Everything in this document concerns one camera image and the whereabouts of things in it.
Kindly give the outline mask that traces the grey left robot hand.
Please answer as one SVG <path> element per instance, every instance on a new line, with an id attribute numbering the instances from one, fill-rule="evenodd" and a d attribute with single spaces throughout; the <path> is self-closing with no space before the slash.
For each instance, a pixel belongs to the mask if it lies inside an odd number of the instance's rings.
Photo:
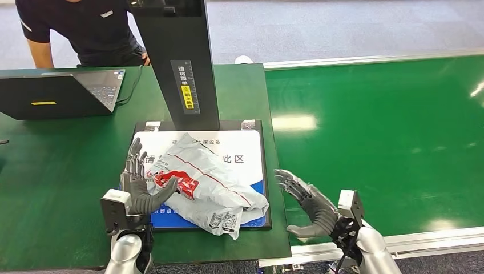
<path id="1" fill-rule="evenodd" d="M 144 160 L 147 153 L 141 153 L 141 149 L 140 139 L 135 138 L 128 149 L 125 168 L 120 175 L 123 190 L 131 195 L 131 215 L 149 215 L 155 212 L 176 192 L 178 187 L 178 178 L 172 175 L 158 193 L 155 195 L 148 193 L 144 178 Z"/>

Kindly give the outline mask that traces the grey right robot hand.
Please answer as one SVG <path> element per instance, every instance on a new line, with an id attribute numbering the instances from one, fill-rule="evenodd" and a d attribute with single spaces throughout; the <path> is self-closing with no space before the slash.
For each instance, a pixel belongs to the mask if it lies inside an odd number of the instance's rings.
<path id="1" fill-rule="evenodd" d="M 340 218 L 337 207 L 318 188 L 290 171 L 275 169 L 274 173 L 277 185 L 298 202 L 310 220 L 303 227 L 290 224 L 287 231 L 300 239 L 330 236 Z"/>

